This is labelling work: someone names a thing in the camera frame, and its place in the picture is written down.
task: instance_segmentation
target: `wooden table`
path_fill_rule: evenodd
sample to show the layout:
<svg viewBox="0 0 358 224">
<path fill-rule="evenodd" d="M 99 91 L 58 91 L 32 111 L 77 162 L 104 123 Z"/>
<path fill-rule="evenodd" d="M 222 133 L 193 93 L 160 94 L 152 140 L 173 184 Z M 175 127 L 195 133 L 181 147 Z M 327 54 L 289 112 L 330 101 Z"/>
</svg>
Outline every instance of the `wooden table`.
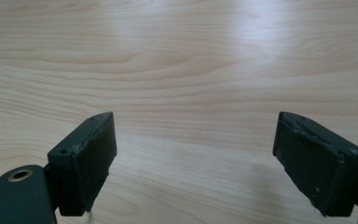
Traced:
<svg viewBox="0 0 358 224">
<path fill-rule="evenodd" d="M 271 153 L 279 111 L 358 145 L 357 0 L 0 0 L 0 175 L 110 110 L 110 176 L 60 223 L 357 222 Z"/>
</svg>

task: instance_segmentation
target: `screw hole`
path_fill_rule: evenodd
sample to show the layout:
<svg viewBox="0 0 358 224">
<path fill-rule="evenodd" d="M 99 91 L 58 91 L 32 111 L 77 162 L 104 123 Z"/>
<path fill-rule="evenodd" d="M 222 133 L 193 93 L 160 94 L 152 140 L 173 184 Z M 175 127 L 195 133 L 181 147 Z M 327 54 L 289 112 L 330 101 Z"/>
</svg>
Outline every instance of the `screw hole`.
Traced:
<svg viewBox="0 0 358 224">
<path fill-rule="evenodd" d="M 8 181 L 10 182 L 19 182 L 23 179 L 26 179 L 32 175 L 32 170 L 20 170 L 16 173 L 13 173 L 9 178 Z"/>
</svg>

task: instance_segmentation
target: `table surface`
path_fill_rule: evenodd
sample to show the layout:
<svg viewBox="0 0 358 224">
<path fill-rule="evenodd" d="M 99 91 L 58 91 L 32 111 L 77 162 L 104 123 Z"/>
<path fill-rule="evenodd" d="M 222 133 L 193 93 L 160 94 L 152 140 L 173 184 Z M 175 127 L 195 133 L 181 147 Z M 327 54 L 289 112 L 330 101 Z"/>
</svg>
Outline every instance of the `table surface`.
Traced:
<svg viewBox="0 0 358 224">
<path fill-rule="evenodd" d="M 358 145 L 358 0 L 0 0 L 0 175 L 105 111 L 110 175 L 60 223 L 356 223 L 271 151 L 280 111 Z"/>
</svg>

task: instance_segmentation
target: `metal grommet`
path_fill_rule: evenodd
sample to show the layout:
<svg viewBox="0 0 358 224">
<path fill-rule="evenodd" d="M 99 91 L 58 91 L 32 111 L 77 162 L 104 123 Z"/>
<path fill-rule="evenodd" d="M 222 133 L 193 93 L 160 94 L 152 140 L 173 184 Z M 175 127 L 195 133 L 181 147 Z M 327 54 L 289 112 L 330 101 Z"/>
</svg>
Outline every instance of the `metal grommet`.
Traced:
<svg viewBox="0 0 358 224">
<path fill-rule="evenodd" d="M 32 170 L 19 170 L 15 173 L 13 173 L 9 178 L 9 182 L 19 182 L 22 181 L 32 175 Z"/>
</svg>

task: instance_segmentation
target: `light wood surface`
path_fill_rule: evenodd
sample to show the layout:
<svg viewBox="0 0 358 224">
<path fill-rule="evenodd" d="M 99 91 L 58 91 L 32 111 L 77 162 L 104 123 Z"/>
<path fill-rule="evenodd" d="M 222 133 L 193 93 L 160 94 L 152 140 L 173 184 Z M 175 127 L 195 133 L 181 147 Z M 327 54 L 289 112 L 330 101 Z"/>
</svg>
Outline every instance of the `light wood surface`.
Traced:
<svg viewBox="0 0 358 224">
<path fill-rule="evenodd" d="M 271 151 L 279 111 L 358 145 L 358 0 L 0 0 L 0 175 L 110 110 L 92 217 L 60 223 L 356 223 Z"/>
</svg>

